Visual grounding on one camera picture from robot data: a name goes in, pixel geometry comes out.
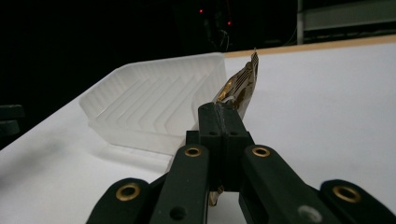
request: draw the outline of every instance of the brass screw insert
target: brass screw insert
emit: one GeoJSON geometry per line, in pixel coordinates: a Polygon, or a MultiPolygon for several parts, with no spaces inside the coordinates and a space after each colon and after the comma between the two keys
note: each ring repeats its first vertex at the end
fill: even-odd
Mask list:
{"type": "Polygon", "coordinates": [[[253,148],[253,154],[258,157],[269,157],[271,155],[271,151],[265,147],[255,147],[253,148]]]}
{"type": "Polygon", "coordinates": [[[202,150],[198,147],[189,147],[184,151],[184,154],[188,157],[198,157],[202,154],[202,150]]]}
{"type": "Polygon", "coordinates": [[[136,183],[126,184],[116,192],[116,197],[122,202],[131,201],[140,194],[140,188],[136,183]]]}
{"type": "Polygon", "coordinates": [[[351,187],[335,186],[332,188],[332,192],[338,198],[349,203],[358,203],[361,201],[361,195],[351,187]]]}

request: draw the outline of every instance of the snack wrapper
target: snack wrapper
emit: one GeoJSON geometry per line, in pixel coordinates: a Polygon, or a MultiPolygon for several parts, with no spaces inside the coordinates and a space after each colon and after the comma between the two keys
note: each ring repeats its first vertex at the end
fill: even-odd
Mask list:
{"type": "Polygon", "coordinates": [[[219,91],[213,102],[233,105],[238,111],[241,119],[250,103],[257,80],[257,70],[259,67],[259,57],[256,50],[251,55],[251,61],[245,67],[233,75],[219,91]]]}

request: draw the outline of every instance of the translucent plastic tray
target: translucent plastic tray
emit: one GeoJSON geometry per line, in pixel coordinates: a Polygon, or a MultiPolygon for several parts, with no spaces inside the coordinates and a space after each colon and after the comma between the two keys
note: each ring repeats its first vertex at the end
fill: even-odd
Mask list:
{"type": "Polygon", "coordinates": [[[79,104],[108,143],[174,154],[196,125],[198,107],[212,101],[225,81],[220,53],[129,63],[79,104]]]}

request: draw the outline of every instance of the dark background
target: dark background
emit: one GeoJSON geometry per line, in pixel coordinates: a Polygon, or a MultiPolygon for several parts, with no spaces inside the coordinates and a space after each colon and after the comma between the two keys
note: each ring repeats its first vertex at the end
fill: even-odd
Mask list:
{"type": "MultiPolygon", "coordinates": [[[[345,1],[305,1],[304,8],[345,1]]],[[[27,132],[126,63],[296,43],[294,0],[3,0],[0,105],[27,132]]]]}

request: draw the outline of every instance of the wooden edge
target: wooden edge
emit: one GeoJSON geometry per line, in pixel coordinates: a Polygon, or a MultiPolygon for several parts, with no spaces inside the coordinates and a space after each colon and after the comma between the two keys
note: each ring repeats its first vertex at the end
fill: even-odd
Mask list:
{"type": "MultiPolygon", "coordinates": [[[[348,47],[357,47],[357,46],[365,46],[365,45],[387,44],[394,42],[396,42],[396,35],[382,35],[376,37],[340,40],[340,41],[324,42],[317,44],[296,45],[296,46],[278,47],[278,48],[270,48],[270,49],[257,49],[257,53],[277,54],[277,53],[289,53],[289,52],[316,50],[316,49],[348,48],[348,47]]],[[[224,57],[226,58],[245,57],[245,56],[250,56],[252,52],[253,49],[227,52],[224,53],[224,57]]]]}

